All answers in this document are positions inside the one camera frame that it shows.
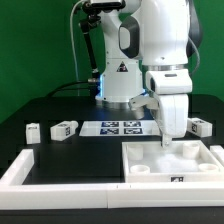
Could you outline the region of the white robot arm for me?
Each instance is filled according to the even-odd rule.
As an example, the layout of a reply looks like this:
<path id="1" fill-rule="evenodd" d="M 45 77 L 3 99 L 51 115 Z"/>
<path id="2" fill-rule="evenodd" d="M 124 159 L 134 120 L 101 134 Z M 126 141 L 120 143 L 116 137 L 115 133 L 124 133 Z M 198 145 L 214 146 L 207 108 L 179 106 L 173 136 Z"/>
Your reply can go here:
<path id="1" fill-rule="evenodd" d="M 100 10 L 106 69 L 99 104 L 130 107 L 138 118 L 148 108 L 162 145 L 187 130 L 187 69 L 190 50 L 200 41 L 193 0 L 91 0 Z"/>

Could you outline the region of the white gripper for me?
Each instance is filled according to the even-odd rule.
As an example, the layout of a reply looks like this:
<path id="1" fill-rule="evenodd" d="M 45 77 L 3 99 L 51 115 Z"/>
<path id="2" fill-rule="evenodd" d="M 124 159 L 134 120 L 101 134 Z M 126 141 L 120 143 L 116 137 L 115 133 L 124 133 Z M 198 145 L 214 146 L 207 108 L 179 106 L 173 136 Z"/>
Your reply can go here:
<path id="1" fill-rule="evenodd" d="M 172 138 L 181 138 L 187 130 L 189 99 L 187 94 L 154 95 L 158 108 L 153 111 L 161 134 L 161 146 L 168 147 Z"/>

